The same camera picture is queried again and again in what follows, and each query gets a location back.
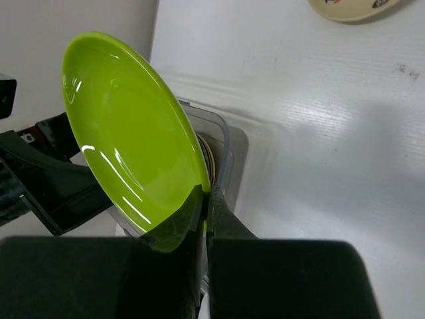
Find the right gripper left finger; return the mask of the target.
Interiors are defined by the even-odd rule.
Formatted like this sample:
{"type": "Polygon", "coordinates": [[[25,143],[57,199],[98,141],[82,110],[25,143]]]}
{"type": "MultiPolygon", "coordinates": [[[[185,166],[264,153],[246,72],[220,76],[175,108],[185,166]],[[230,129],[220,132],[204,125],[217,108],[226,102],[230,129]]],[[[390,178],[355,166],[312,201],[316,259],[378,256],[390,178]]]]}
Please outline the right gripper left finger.
{"type": "Polygon", "coordinates": [[[140,237],[1,241],[2,318],[194,318],[200,304],[203,203],[140,237]]]}

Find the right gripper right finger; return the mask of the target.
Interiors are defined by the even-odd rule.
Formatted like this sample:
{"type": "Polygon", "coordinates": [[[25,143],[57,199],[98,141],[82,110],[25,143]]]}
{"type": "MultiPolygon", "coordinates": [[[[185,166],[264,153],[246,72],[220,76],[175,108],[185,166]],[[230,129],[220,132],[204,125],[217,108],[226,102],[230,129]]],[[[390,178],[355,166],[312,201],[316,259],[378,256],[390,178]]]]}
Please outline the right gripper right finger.
{"type": "Polygon", "coordinates": [[[259,239],[214,187],[207,217],[212,318],[379,318],[363,260],[345,241],[259,239]]]}

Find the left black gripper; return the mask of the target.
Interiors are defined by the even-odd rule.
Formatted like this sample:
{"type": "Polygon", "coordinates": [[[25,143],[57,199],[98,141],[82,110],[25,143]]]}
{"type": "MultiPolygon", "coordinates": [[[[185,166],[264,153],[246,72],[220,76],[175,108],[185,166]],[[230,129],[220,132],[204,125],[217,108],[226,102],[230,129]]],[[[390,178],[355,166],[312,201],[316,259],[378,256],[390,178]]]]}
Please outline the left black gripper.
{"type": "MultiPolygon", "coordinates": [[[[1,74],[2,120],[12,113],[16,91],[17,80],[1,74]]],[[[1,132],[1,225],[31,211],[59,236],[111,207],[90,168],[69,162],[74,155],[65,113],[1,132]]]]}

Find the lime green plate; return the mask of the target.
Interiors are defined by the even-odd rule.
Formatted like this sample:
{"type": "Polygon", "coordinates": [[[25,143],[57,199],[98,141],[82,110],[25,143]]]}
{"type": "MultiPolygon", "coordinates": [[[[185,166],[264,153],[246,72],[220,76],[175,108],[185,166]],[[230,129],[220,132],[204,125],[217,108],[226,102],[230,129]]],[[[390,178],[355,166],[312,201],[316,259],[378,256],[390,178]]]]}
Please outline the lime green plate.
{"type": "Polygon", "coordinates": [[[61,77],[72,132],[98,183],[156,251],[174,251],[211,189],[183,107],[140,54],[105,33],[78,35],[61,77]]]}

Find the yellow patterned plate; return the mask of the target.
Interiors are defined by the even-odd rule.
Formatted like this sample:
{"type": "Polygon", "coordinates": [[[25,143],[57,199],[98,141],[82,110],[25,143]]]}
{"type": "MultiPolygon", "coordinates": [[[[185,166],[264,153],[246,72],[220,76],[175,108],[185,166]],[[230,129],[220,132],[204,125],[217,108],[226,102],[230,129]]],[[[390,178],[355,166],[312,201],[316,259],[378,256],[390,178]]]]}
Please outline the yellow patterned plate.
{"type": "Polygon", "coordinates": [[[197,138],[203,152],[205,163],[207,165],[210,184],[213,185],[216,181],[216,164],[213,151],[208,142],[200,134],[197,134],[197,138]]]}

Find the clear plastic bin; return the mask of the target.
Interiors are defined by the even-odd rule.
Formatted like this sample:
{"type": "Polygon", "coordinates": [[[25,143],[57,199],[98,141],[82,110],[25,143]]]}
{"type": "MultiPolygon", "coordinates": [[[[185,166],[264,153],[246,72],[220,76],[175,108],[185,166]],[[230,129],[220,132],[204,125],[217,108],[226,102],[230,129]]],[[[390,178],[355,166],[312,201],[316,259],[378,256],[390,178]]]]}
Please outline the clear plastic bin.
{"type": "Polygon", "coordinates": [[[248,137],[240,128],[229,126],[217,113],[181,101],[192,127],[212,149],[216,181],[211,194],[201,198],[190,194],[182,208],[154,230],[145,232],[113,206],[108,213],[117,231],[140,242],[137,265],[129,281],[144,295],[173,293],[200,298],[209,291],[211,245],[214,238],[247,238],[251,232],[234,215],[248,151],[248,137]]]}

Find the cream plate black patch far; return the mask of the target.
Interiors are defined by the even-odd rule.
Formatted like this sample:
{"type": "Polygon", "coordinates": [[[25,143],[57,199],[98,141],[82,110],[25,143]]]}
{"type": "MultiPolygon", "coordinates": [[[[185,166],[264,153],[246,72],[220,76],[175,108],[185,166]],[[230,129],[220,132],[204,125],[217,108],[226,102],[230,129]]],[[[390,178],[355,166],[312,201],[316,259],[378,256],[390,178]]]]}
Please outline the cream plate black patch far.
{"type": "Polygon", "coordinates": [[[409,3],[402,0],[308,0],[322,17],[339,23],[364,21],[409,3]]]}

